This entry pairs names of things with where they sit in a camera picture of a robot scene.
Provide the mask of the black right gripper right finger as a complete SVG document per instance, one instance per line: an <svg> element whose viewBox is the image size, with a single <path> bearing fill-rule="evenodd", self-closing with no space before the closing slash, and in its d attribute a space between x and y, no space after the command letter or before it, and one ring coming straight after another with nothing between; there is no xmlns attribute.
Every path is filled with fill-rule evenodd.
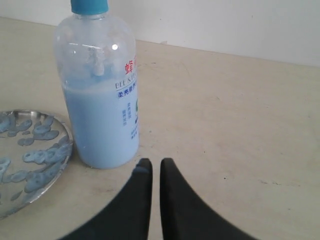
<svg viewBox="0 0 320 240"><path fill-rule="evenodd" d="M208 206L172 158L160 164L160 215L164 240L253 240Z"/></svg>

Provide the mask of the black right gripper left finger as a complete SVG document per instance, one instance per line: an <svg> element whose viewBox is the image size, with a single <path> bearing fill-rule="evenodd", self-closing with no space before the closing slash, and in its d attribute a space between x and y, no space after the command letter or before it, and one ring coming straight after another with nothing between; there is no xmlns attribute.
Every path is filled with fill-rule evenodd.
<svg viewBox="0 0 320 240"><path fill-rule="evenodd" d="M149 234L153 166L142 158L116 197L63 240L146 240Z"/></svg>

